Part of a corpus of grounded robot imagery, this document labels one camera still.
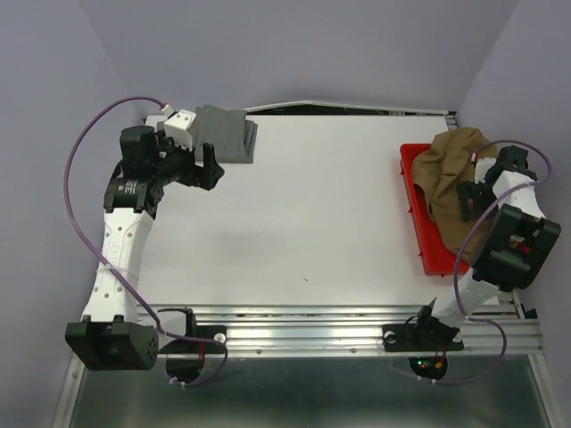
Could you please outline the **grey pleated skirt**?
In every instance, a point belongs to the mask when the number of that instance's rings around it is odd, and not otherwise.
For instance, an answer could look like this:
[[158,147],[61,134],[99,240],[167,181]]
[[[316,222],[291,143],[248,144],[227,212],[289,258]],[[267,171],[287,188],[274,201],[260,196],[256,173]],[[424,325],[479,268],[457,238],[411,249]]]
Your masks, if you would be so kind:
[[205,104],[195,114],[191,135],[197,161],[203,161],[203,145],[211,144],[218,163],[253,163],[258,124],[246,118],[246,111]]

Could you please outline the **tan brown skirt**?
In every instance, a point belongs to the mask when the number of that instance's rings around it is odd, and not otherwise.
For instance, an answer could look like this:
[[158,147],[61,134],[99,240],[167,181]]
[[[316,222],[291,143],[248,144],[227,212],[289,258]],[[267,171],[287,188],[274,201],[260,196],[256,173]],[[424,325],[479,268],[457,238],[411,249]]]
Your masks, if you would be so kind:
[[479,151],[484,158],[498,156],[495,146],[484,148],[488,143],[477,128],[456,128],[436,135],[430,147],[412,162],[413,183],[422,189],[429,217],[436,224],[444,247],[454,255],[480,218],[473,212],[469,221],[462,220],[457,184],[474,179],[474,152]]

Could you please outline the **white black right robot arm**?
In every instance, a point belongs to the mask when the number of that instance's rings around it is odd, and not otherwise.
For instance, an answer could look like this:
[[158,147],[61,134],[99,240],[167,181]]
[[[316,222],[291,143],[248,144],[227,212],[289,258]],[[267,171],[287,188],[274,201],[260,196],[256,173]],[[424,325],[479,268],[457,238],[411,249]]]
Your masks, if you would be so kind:
[[494,158],[473,154],[474,178],[457,185],[462,220],[478,216],[465,241],[470,243],[486,220],[491,224],[472,252],[467,273],[453,276],[451,296],[435,298],[418,312],[410,337],[419,347],[450,344],[489,299],[528,287],[558,240],[560,224],[547,219],[536,200],[541,180],[528,167],[530,148],[505,146]]

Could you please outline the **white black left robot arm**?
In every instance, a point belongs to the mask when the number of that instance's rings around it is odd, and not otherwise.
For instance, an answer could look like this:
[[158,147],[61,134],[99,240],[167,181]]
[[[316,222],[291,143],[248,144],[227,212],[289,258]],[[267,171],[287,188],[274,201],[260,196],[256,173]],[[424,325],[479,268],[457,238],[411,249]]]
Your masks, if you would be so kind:
[[160,333],[139,322],[136,291],[164,188],[179,183],[210,191],[224,175],[212,144],[203,144],[203,162],[196,164],[192,146],[149,126],[123,129],[120,150],[103,198],[104,238],[96,252],[94,287],[81,319],[65,331],[65,341],[92,371],[154,366]]

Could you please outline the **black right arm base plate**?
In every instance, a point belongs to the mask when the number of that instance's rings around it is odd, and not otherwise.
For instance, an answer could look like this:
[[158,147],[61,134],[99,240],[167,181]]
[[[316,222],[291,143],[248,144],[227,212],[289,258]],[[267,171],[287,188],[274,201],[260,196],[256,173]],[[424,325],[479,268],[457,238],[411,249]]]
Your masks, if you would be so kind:
[[412,324],[386,324],[382,326],[383,346],[387,352],[435,352],[464,350],[463,341],[423,330]]

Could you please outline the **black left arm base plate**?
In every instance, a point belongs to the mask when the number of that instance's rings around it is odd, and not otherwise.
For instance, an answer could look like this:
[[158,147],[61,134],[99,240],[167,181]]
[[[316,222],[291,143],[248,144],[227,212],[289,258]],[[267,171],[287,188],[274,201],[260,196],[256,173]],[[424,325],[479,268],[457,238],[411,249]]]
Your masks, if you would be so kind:
[[226,343],[227,327],[225,325],[202,325],[191,327],[186,336],[195,337],[195,341],[183,341],[161,337],[163,343],[159,349],[162,355],[198,355],[223,354],[222,345]]

